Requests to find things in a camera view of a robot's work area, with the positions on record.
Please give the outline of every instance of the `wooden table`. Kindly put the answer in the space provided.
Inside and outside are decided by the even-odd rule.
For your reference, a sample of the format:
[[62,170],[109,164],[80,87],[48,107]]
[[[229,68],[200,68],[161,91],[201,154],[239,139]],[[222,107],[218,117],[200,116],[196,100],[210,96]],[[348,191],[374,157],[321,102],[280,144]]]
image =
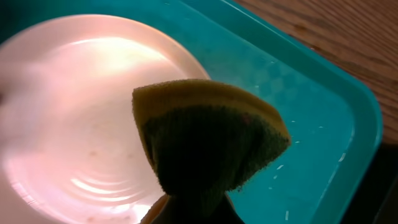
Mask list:
[[367,84],[398,143],[398,0],[236,0]]

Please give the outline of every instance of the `plate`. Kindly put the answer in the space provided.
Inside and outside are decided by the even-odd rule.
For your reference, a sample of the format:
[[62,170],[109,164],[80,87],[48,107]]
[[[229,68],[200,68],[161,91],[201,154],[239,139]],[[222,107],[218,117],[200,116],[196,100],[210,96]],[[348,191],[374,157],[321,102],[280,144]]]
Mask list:
[[0,47],[4,223],[139,223],[163,194],[132,111],[139,86],[208,78],[180,44],[103,15],[40,23]]

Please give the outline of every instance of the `sponge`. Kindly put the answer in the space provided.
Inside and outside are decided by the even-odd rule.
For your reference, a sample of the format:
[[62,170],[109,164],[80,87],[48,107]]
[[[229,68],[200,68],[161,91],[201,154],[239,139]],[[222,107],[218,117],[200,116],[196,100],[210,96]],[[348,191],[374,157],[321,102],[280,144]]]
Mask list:
[[147,159],[167,195],[208,217],[228,190],[280,156],[290,136],[277,110],[235,86],[177,80],[132,94]]

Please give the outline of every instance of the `teal plastic tub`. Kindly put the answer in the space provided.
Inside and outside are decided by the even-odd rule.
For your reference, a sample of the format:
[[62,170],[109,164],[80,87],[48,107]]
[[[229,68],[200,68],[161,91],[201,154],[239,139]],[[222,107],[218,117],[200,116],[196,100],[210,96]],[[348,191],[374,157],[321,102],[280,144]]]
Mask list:
[[109,14],[165,32],[211,78],[274,105],[293,145],[231,192],[247,224],[339,223],[381,141],[382,118],[361,82],[239,5],[220,0],[3,0],[0,42],[38,22]]

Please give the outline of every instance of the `green scouring pad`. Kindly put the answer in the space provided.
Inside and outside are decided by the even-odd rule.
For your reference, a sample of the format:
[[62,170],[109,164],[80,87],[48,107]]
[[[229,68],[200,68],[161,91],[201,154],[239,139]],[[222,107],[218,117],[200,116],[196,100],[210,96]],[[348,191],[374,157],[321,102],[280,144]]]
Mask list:
[[211,80],[137,88],[133,114],[146,156],[167,195],[206,217],[224,193],[280,156],[290,136],[258,97]]

